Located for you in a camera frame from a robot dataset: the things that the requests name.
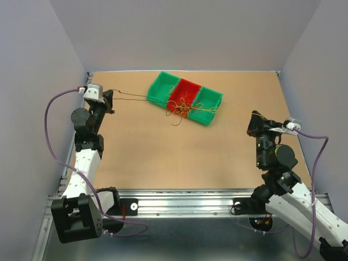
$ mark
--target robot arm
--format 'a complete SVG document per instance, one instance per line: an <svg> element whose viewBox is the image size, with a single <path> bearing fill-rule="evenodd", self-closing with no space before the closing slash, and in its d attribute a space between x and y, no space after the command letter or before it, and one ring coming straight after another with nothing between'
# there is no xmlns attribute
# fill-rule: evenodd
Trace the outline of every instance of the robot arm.
<svg viewBox="0 0 348 261"><path fill-rule="evenodd" d="M314 220L314 246L320 249L321 256L330 261L348 260L348 225L320 201L315 200L313 207L311 192L292 171L297 164L294 151L280 144L281 134L297 135L295 129L300 130L300 122L295 119L279 123L252 112L247 134L256 138L257 168L267 173L262 175L265 184L257 187L251 198L235 199L240 203L235 215L254 214L264 206L267 212L277 215L308 239L312 237Z"/></svg>
<svg viewBox="0 0 348 261"><path fill-rule="evenodd" d="M114 113L113 91L103 92L102 86L89 84L81 87L79 93L84 94L90 108L78 108L71 114L76 131L76 171L73 171L61 199L54 200L51 205L54 224L62 243L100 237L104 227L103 216L87 182L93 183L102 159L104 140L98 131L105 113ZM98 197L105 212L112 206L120 206L120 198L115 188L99 192ZM123 227L122 223L116 221L113 221L113 225L118 227L117 231Z"/></svg>

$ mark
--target plastic tray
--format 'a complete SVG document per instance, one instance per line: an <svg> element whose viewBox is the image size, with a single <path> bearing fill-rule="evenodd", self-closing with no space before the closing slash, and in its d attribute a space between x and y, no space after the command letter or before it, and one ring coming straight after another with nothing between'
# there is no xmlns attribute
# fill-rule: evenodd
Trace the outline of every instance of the plastic tray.
<svg viewBox="0 0 348 261"><path fill-rule="evenodd" d="M166 72L161 72L150 86L147 93L147 100L158 106L166 108L167 101L169 100L170 95L178 85L179 81L179 77Z"/></svg>
<svg viewBox="0 0 348 261"><path fill-rule="evenodd" d="M174 111L176 109L176 105L190 107L192 102L195 100L197 94L199 93L201 86L195 83L192 83L188 80L181 79L175 90L169 97L169 102L167 104L167 109L170 111Z"/></svg>
<svg viewBox="0 0 348 261"><path fill-rule="evenodd" d="M222 94L213 91L209 88L202 87L198 93L196 99L194 100L193 107L202 107L202 109L211 109L213 107L218 107L222 101ZM203 110L190 110L188 118L197 121L203 125L208 126L213 120L215 113Z"/></svg>

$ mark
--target green plastic bin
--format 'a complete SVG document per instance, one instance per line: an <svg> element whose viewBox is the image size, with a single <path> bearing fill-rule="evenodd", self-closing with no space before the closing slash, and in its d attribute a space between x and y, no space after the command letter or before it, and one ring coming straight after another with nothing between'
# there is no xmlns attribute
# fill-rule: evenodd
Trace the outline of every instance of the green plastic bin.
<svg viewBox="0 0 348 261"><path fill-rule="evenodd" d="M202 109L211 109L213 107L218 107L222 101L222 94L213 91L212 89L201 87L201 90L197 94L192 106L195 107L199 103L203 103ZM208 126L213 120L215 113L203 110L190 110L188 118L197 121L203 125Z"/></svg>
<svg viewBox="0 0 348 261"><path fill-rule="evenodd" d="M166 108L169 97L178 85L179 81L179 77L166 72L161 72L150 86L147 93L147 100L158 106Z"/></svg>

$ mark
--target screw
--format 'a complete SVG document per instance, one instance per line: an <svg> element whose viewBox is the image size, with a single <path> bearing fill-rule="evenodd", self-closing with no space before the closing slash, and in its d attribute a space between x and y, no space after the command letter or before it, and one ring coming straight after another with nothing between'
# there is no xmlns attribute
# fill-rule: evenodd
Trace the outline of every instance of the screw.
<svg viewBox="0 0 348 261"><path fill-rule="evenodd" d="M131 208L131 210L137 210L137 209L138 209L138 204L132 203L132 204L130 205L130 208Z"/></svg>

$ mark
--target gray wall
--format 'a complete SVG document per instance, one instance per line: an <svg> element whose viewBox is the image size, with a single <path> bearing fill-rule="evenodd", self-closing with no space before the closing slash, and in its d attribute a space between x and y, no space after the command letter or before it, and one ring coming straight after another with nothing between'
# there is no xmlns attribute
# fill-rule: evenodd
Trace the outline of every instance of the gray wall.
<svg viewBox="0 0 348 261"><path fill-rule="evenodd" d="M1 1L0 24L0 260L31 260L62 171L45 144L45 107L54 94L83 84L85 71L49 1ZM66 157L79 103L70 95L49 114L59 157Z"/></svg>
<svg viewBox="0 0 348 261"><path fill-rule="evenodd" d="M323 0L294 48L280 78L293 117L303 131L327 134L318 164L319 192L329 194L334 211L348 222L348 1ZM300 137L308 166L322 141Z"/></svg>
<svg viewBox="0 0 348 261"><path fill-rule="evenodd" d="M50 0L87 71L280 70L320 0Z"/></svg>

